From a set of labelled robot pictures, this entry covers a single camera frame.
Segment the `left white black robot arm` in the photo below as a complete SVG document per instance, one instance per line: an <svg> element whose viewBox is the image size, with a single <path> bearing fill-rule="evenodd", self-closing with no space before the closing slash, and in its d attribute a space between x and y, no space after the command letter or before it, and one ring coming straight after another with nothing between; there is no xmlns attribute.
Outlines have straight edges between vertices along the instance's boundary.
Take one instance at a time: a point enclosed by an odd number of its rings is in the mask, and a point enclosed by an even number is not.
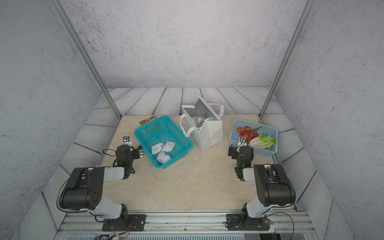
<svg viewBox="0 0 384 240"><path fill-rule="evenodd" d="M135 173L134 160L143 156L142 146L121 145L110 167L75 168L59 191L58 209L66 213L89 212L104 221L124 217L126 207L103 196L104 184L128 179Z"/></svg>

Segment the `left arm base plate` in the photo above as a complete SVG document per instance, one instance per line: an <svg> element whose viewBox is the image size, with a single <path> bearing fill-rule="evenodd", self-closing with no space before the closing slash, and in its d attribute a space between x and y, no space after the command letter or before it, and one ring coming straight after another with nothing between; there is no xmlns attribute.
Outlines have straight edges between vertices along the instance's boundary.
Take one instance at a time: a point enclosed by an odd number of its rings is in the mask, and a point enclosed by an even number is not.
<svg viewBox="0 0 384 240"><path fill-rule="evenodd" d="M118 219L104 220L103 232L142 232L146 223L145 214L122 215Z"/></svg>

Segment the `white ice pack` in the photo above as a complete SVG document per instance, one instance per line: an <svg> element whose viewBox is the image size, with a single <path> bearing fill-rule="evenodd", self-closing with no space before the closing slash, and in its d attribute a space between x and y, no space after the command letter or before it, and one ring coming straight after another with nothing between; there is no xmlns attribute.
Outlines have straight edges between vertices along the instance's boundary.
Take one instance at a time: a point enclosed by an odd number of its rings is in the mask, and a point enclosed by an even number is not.
<svg viewBox="0 0 384 240"><path fill-rule="evenodd" d="M151 150L152 150L152 155L157 155L158 153L160 153L162 151L164 147L164 143L158 143L158 144L155 144L151 147Z"/></svg>
<svg viewBox="0 0 384 240"><path fill-rule="evenodd" d="M166 153L171 152L171 151L174 149L175 145L176 145L175 142L167 141L167 142L164 144L164 146L163 146L163 148L162 148L162 151L163 151L163 152L166 152Z"/></svg>
<svg viewBox="0 0 384 240"><path fill-rule="evenodd" d="M158 155L157 155L157 161L160 162L162 165L169 162L170 160L172 159L171 156L169 156L167 153L165 152L160 152Z"/></svg>

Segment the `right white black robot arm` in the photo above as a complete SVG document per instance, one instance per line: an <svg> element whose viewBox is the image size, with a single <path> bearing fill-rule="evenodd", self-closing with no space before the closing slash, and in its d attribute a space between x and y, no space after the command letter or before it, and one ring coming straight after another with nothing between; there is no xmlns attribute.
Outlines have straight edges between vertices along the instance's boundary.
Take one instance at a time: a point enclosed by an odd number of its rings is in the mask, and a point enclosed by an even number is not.
<svg viewBox="0 0 384 240"><path fill-rule="evenodd" d="M281 164L253 165L254 150L249 146L230 146L228 156L236 160L237 178L256 184L257 196L242 209L245 220L263 219L268 211L295 203L296 192Z"/></svg>

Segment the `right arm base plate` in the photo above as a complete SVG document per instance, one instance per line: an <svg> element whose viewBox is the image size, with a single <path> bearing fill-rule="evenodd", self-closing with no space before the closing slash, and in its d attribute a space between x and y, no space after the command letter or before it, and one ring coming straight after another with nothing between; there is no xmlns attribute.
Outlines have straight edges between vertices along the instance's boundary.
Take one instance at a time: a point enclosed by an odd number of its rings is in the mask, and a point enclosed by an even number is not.
<svg viewBox="0 0 384 240"><path fill-rule="evenodd" d="M229 231L270 231L267 220L254 219L241 214L227 214L225 227Z"/></svg>

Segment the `white insulated delivery bag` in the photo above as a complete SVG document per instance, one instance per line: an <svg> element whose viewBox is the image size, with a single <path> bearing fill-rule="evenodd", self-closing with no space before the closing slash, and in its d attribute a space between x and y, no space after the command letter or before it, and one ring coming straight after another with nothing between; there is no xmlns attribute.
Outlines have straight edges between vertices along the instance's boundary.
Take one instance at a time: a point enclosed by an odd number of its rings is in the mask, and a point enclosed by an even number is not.
<svg viewBox="0 0 384 240"><path fill-rule="evenodd" d="M187 138L194 138L202 152L223 141L224 106L199 97L195 105L182 105L181 109L180 128Z"/></svg>

